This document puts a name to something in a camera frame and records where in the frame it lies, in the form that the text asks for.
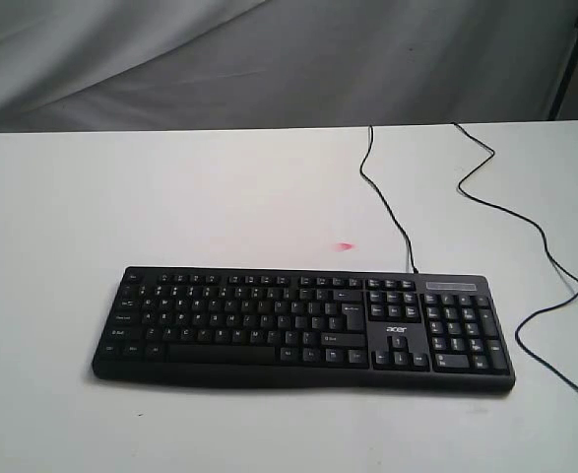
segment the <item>computer keyboard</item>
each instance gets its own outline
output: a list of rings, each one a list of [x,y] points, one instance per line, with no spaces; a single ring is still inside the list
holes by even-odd
[[[514,385],[482,276],[129,267],[101,378],[226,387]]]

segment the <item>space bar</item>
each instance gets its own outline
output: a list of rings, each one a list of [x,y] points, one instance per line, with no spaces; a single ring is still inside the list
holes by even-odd
[[[221,363],[234,365],[272,365],[272,347],[230,347],[221,345],[170,345],[169,359],[176,363]]]

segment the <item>red mark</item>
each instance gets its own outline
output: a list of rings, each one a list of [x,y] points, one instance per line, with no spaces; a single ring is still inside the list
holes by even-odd
[[[335,244],[335,251],[348,251],[349,249],[354,248],[354,245],[351,243],[337,243]]]

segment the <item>table surface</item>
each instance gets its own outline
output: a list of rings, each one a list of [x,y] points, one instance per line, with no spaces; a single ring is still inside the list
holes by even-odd
[[[469,191],[540,222],[578,275],[578,122],[468,129],[497,151]],[[128,265],[404,271],[358,175],[366,144],[366,128],[0,134],[0,472],[577,472],[578,395],[513,338],[569,290],[532,228],[456,192],[485,152],[450,125],[377,127],[365,170],[420,271],[487,277],[517,376],[507,396],[92,375]],[[523,338],[578,382],[578,302]]]

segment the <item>wire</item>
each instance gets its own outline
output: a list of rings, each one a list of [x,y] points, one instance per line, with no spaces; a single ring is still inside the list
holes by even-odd
[[[496,155],[496,152],[491,149],[486,143],[482,142],[481,140],[475,138],[473,135],[471,135],[470,133],[468,133],[468,131],[466,131],[460,124],[458,123],[452,123],[459,131],[461,131],[464,135],[466,135],[468,138],[470,138],[471,140],[473,140],[475,143],[477,143],[479,146],[481,146],[482,148],[484,148],[486,151],[489,152],[489,156],[480,164],[478,165],[476,168],[474,168],[473,170],[471,170],[468,174],[466,174],[464,176],[464,178],[462,178],[462,180],[459,181],[459,183],[457,184],[457,189],[466,197],[468,197],[469,199],[485,205],[487,207],[491,207],[493,209],[497,209],[500,210],[502,212],[505,212],[509,215],[512,215],[524,222],[527,222],[528,224],[532,225],[533,227],[536,228],[536,230],[538,230],[538,232],[541,234],[541,237],[543,239],[543,246],[545,249],[545,255],[548,258],[548,260],[550,261],[550,263],[556,268],[559,269],[562,273],[564,273],[566,276],[568,276],[569,278],[571,278],[573,281],[575,281],[578,284],[578,277],[574,276],[573,274],[571,274],[570,272],[568,272],[568,270],[564,269],[564,267],[557,262],[557,260],[551,255],[550,251],[548,250],[548,243],[546,240],[546,234],[545,231],[543,230],[543,228],[538,225],[536,222],[534,222],[532,219],[529,219],[528,217],[525,217],[524,215],[521,215],[517,212],[514,212],[513,210],[507,209],[505,207],[501,207],[500,205],[496,205],[496,204],[492,204],[491,202],[486,202],[484,200],[479,199],[479,197],[475,197],[474,195],[469,194],[468,192],[466,192],[463,188],[462,188],[462,184],[466,181],[466,179],[468,179],[471,175],[473,175],[475,172],[477,172],[479,169],[481,169],[488,161],[490,161],[492,158],[494,158],[494,155]],[[578,290],[576,292],[573,293],[573,295],[568,298],[566,301],[563,301],[561,303],[552,305],[550,307],[545,307],[545,308],[541,308],[540,310],[536,310],[534,313],[532,313],[531,315],[529,315],[528,317],[526,317],[516,328],[516,331],[514,332],[514,337],[516,338],[516,343],[518,343],[518,345],[523,349],[523,351],[525,353],[527,353],[530,357],[532,357],[534,360],[536,360],[538,363],[540,363],[541,365],[543,365],[545,368],[547,368],[548,370],[550,370],[551,372],[553,372],[554,374],[556,374],[560,379],[562,379],[566,384],[568,384],[571,388],[573,388],[575,391],[578,392],[578,385],[575,384],[575,382],[571,381],[568,377],[566,377],[564,374],[562,374],[556,367],[554,367],[551,363],[549,363],[547,360],[545,360],[543,357],[541,357],[540,355],[537,355],[536,353],[534,353],[532,350],[530,350],[525,343],[523,343],[523,340],[521,339],[520,336],[520,332],[523,329],[523,327],[525,327],[525,325],[530,321],[533,320],[536,316],[540,315],[541,313],[545,313],[545,312],[551,312],[552,310],[556,310],[558,308],[564,307],[566,305],[571,304],[573,301],[575,301],[578,298]]]
[[[365,153],[365,157],[363,158],[363,161],[360,163],[360,168],[358,168],[358,172],[360,173],[360,176],[363,179],[365,179],[367,181],[367,183],[369,183],[371,188],[376,191],[376,193],[378,194],[378,197],[380,197],[380,200],[385,205],[385,208],[387,209],[387,212],[389,213],[391,220],[394,221],[394,224],[396,224],[396,227],[398,227],[398,230],[400,230],[400,233],[403,234],[403,237],[405,238],[405,242],[407,243],[407,249],[409,250],[409,260],[411,261],[411,267],[414,270],[414,273],[418,273],[418,270],[416,268],[416,263],[414,262],[414,250],[411,246],[411,239],[407,235],[407,232],[405,232],[405,229],[403,229],[403,226],[400,225],[400,222],[398,222],[398,219],[396,219],[396,216],[394,216],[394,213],[392,212],[391,207],[389,207],[389,204],[387,203],[387,199],[385,199],[385,196],[380,191],[378,186],[374,183],[373,180],[371,180],[369,177],[367,177],[367,175],[365,175],[365,173],[363,172],[363,166],[365,165],[365,162],[367,161],[367,157],[369,156],[369,153],[371,153],[371,147],[374,144],[374,127],[372,125],[369,125],[368,130],[369,130],[369,144],[367,146],[367,153]]]

